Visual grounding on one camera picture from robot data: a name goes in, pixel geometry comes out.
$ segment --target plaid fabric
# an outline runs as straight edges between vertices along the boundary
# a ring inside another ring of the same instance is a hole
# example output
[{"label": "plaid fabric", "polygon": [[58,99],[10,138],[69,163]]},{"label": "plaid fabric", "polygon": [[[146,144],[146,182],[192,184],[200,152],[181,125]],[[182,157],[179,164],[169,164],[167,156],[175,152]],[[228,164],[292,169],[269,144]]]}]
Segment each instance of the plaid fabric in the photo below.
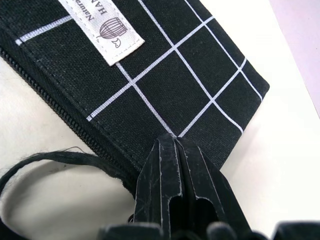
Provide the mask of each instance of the plaid fabric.
[{"label": "plaid fabric", "polygon": [[53,0],[2,0],[0,45],[127,166],[169,132],[221,168],[268,83],[199,0],[113,2],[145,43],[112,67]]}]

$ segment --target zipper pouch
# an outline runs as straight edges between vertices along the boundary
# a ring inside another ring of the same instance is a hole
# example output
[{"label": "zipper pouch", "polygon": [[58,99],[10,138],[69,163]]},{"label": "zipper pouch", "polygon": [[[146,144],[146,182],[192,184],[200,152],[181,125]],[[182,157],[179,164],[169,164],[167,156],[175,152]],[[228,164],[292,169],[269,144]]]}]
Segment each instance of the zipper pouch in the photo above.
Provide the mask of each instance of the zipper pouch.
[{"label": "zipper pouch", "polygon": [[269,89],[199,0],[2,0],[0,52],[131,192],[164,133],[220,169]]}]

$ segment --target hot air balloon logo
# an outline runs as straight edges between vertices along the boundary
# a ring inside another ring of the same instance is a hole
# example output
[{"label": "hot air balloon logo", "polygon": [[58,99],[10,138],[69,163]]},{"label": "hot air balloon logo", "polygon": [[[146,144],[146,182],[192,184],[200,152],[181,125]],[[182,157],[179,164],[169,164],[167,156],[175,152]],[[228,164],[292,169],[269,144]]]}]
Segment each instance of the hot air balloon logo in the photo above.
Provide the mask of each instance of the hot air balloon logo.
[{"label": "hot air balloon logo", "polygon": [[119,18],[114,17],[106,21],[100,27],[100,36],[104,39],[113,39],[119,37],[127,32],[126,26],[120,21]]}]

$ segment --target fabric label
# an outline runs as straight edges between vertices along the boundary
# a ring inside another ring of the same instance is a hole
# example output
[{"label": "fabric label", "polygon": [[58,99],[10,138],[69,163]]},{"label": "fabric label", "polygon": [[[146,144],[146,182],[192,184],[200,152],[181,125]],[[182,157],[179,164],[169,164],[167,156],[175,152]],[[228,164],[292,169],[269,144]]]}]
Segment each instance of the fabric label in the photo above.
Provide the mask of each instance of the fabric label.
[{"label": "fabric label", "polygon": [[110,66],[145,42],[111,0],[59,2]]}]

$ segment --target black zipper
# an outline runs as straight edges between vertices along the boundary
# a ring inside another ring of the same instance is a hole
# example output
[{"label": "black zipper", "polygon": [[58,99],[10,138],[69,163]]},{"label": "black zipper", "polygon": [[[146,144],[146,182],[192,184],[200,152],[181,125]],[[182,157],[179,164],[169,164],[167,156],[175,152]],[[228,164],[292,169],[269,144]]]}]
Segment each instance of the black zipper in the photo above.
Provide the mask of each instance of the black zipper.
[{"label": "black zipper", "polygon": [[92,138],[80,124],[78,124],[71,115],[67,113],[38,83],[35,81],[1,46],[1,57],[30,85],[30,87],[37,92],[39,96],[55,111],[56,114],[72,129],[73,132],[84,143],[92,149],[100,158],[103,158],[120,170],[127,173],[127,180],[135,183],[137,178],[131,174],[127,169],[118,163],[109,153],[107,153],[101,145]]}]

